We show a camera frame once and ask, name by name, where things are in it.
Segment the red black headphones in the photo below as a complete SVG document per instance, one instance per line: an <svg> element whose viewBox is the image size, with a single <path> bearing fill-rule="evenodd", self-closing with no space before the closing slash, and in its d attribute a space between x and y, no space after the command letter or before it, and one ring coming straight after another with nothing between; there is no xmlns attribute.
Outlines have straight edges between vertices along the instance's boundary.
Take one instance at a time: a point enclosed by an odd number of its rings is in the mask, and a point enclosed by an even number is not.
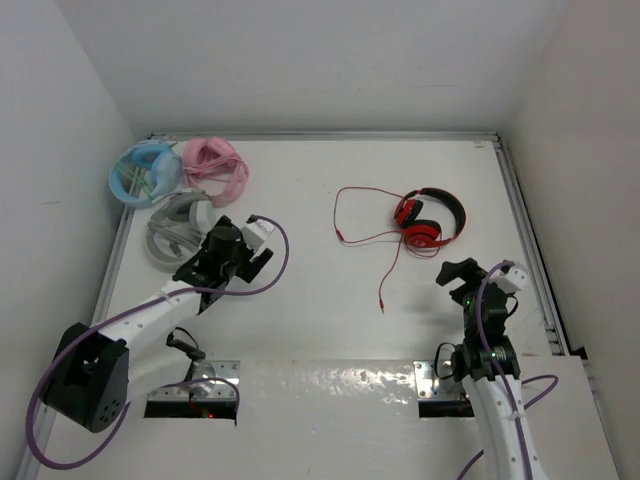
<svg viewBox="0 0 640 480"><path fill-rule="evenodd" d="M392 226L369 237L347 239L338 225L338 207L341 195L348 191L371 191L397 199L392 213ZM452 234L445 236L444 229L439 222L420 218L425 206L425 199L440 204L447 209L454 221ZM394 259L386 273L381 277L377 289L379 309L384 313L384 285L398 264L401 249L404 248L411 255L422 259L436 257L442 248L457 240L464 232L467 224L467 212L462 202L455 195L440 188L423 187L401 195L379 187L353 185L344 186L336 192L332 210L332 224L339 242L348 247L369 244L374 240L379 240L389 235L398 236Z"/></svg>

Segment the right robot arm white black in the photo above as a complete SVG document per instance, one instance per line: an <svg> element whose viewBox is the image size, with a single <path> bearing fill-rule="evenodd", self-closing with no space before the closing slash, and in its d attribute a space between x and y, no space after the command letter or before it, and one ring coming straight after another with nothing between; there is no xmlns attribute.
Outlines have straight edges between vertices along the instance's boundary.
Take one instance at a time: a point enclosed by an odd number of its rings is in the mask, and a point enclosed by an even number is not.
<svg viewBox="0 0 640 480"><path fill-rule="evenodd" d="M436 283L463 308L464 337L451 359L453 379L468 396L489 479L545 479L522 399L518 356L506 334L507 303L528 284L525 267L502 261L486 271L476 260L442 263Z"/></svg>

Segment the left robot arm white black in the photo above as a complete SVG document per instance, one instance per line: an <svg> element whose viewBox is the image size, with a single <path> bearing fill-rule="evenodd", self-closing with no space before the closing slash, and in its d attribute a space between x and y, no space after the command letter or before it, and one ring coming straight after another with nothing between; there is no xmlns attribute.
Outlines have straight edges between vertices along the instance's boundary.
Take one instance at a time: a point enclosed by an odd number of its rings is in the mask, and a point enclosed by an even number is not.
<svg viewBox="0 0 640 480"><path fill-rule="evenodd" d="M69 327L36 388L37 400L99 433L132 399L184 379L205 355L169 341L169 334L231 295L232 280L251 283L274 255L265 243L276 227L260 215L241 227L223 216L153 296L93 327Z"/></svg>

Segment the grey white headphones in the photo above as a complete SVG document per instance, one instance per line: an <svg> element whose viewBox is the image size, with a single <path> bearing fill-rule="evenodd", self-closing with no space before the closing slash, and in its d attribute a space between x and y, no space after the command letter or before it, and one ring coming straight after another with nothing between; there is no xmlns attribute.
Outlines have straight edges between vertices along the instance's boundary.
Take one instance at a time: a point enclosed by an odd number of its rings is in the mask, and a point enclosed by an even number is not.
<svg viewBox="0 0 640 480"><path fill-rule="evenodd" d="M206 193L172 194L147 222L147 254L159 269L175 272L197 253L215 223L216 212Z"/></svg>

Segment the pink headphones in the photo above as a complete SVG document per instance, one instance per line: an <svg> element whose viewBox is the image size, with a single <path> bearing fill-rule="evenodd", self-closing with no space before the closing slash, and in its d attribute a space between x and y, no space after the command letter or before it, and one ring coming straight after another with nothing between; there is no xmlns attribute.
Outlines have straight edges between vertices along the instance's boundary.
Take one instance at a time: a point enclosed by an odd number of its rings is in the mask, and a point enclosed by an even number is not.
<svg viewBox="0 0 640 480"><path fill-rule="evenodd" d="M248 185L249 167L225 139L191 139L184 148L182 163L185 184L189 188L204 190L204 181L220 181L226 184L221 192L208 193L212 205L216 208L226 207L237 201Z"/></svg>

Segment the light blue headphones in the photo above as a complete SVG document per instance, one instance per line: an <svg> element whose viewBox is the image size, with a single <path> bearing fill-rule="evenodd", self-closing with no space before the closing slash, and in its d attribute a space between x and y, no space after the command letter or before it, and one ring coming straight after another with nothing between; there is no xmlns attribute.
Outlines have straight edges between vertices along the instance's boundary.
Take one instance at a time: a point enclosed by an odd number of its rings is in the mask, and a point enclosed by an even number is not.
<svg viewBox="0 0 640 480"><path fill-rule="evenodd" d="M144 140L127 150L109 174L111 193L121 203L143 209L171 194L181 182L182 157L162 140Z"/></svg>

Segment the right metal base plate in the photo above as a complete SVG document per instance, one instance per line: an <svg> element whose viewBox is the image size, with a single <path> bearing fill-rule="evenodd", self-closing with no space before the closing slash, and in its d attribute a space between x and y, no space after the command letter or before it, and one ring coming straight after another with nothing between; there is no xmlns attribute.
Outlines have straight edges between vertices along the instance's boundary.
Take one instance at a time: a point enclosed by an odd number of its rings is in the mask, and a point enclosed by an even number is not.
<svg viewBox="0 0 640 480"><path fill-rule="evenodd" d="M444 402L466 401L468 399L462 384L452 376L449 360L414 361L416 392L420 401Z"/></svg>

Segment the metal base plate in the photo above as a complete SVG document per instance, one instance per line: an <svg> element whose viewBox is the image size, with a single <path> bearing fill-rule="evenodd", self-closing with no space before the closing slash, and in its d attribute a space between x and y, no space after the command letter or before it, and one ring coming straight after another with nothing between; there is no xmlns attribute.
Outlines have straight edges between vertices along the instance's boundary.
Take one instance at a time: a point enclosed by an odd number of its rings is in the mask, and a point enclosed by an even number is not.
<svg viewBox="0 0 640 480"><path fill-rule="evenodd" d="M444 402L466 401L468 399L462 384L452 376L449 360L414 361L416 392L420 401Z"/></svg>
<svg viewBox="0 0 640 480"><path fill-rule="evenodd" d="M235 402L235 387L240 383L240 362L237 360L207 360L192 369L190 379L199 383L189 387L159 388L152 391L150 402Z"/></svg>

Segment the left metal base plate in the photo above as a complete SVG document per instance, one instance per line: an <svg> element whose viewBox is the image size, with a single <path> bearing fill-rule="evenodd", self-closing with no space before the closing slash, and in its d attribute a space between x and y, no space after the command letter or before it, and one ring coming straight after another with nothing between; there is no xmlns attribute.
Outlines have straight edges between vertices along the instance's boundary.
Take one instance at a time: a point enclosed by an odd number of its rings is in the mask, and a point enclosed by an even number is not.
<svg viewBox="0 0 640 480"><path fill-rule="evenodd" d="M240 383L240 362L237 360L207 360L192 369L190 379L199 383L189 387L159 388L152 391L150 402L235 402L235 387Z"/></svg>

